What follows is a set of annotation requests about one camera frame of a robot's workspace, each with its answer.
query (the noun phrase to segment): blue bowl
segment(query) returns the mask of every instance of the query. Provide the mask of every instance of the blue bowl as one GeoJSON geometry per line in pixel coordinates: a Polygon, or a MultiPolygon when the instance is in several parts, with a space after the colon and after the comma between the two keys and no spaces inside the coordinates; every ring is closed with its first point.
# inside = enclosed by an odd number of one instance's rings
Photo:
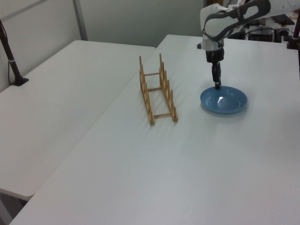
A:
{"type": "Polygon", "coordinates": [[[208,88],[200,96],[202,105],[208,110],[220,114],[233,114],[244,110],[247,106],[247,96],[239,89],[221,86],[208,88]]]}

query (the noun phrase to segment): table surface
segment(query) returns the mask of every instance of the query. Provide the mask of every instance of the table surface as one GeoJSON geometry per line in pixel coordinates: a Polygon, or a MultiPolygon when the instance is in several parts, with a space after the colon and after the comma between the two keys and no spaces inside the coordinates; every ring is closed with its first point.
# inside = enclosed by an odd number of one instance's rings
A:
{"type": "Polygon", "coordinates": [[[200,104],[213,81],[199,42],[168,35],[144,66],[156,72],[162,53],[177,123],[149,125],[137,73],[12,225],[298,225],[298,52],[225,40],[223,85],[245,92],[248,108],[218,115],[200,104]]]}
{"type": "Polygon", "coordinates": [[[30,199],[154,50],[74,41],[0,93],[0,192],[30,199]]]}

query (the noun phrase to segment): floor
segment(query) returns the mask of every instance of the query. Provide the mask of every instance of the floor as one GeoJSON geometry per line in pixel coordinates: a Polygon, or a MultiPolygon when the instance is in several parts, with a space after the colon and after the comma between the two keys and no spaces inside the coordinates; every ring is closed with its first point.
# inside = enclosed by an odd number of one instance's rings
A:
{"type": "Polygon", "coordinates": [[[27,202],[0,193],[0,225],[9,225],[27,202]]]}

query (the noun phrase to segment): black cable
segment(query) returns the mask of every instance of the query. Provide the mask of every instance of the black cable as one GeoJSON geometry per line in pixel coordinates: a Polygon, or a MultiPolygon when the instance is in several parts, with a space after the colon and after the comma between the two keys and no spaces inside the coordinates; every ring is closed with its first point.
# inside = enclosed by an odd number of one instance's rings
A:
{"type": "Polygon", "coordinates": [[[245,34],[247,35],[247,34],[250,34],[252,32],[256,32],[256,31],[260,31],[260,30],[273,30],[273,31],[275,31],[275,29],[273,29],[273,28],[258,28],[258,29],[254,29],[254,30],[248,31],[245,34]]]}
{"type": "Polygon", "coordinates": [[[10,68],[10,66],[9,66],[9,61],[8,61],[8,82],[9,82],[9,85],[11,85],[10,78],[9,78],[9,68],[10,68]]]}

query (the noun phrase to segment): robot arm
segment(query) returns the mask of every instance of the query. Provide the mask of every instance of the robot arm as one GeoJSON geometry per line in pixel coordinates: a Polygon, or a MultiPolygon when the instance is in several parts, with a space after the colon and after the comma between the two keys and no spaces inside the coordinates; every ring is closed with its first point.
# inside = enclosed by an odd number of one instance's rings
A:
{"type": "Polygon", "coordinates": [[[206,59],[212,63],[212,77],[216,89],[221,88],[220,61],[224,59],[224,38],[239,31],[251,20],[280,15],[300,8],[299,0],[252,0],[236,9],[213,4],[200,12],[206,59]]]}

